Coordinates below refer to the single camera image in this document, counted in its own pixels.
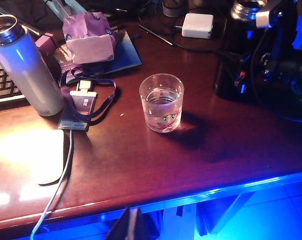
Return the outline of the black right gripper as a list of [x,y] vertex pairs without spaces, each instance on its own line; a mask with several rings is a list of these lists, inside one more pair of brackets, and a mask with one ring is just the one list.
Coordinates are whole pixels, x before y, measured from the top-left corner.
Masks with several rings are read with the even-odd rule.
[[[271,28],[272,11],[259,10],[256,13],[257,28]],[[298,50],[286,48],[284,51],[273,53],[271,50],[265,50],[257,47],[253,54],[246,52],[237,54],[225,49],[217,49],[215,55],[219,61],[233,64],[243,64],[252,57],[252,64],[258,58],[258,67],[252,67],[252,91],[257,100],[261,100],[256,88],[255,75],[261,75],[266,81],[279,82],[288,86],[294,86],[298,82]]]

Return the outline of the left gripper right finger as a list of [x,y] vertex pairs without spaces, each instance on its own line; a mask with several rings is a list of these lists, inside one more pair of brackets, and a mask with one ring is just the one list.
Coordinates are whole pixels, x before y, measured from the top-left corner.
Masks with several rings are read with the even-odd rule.
[[141,213],[140,209],[137,209],[137,239],[157,240],[159,237],[160,232],[152,216],[149,213]]

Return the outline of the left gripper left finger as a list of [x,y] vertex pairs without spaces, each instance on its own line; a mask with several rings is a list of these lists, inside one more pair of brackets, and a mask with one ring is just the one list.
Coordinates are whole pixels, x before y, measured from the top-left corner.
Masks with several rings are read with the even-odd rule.
[[130,209],[127,207],[121,214],[120,218],[111,227],[111,230],[107,233],[106,240],[124,240],[129,228],[130,221]]

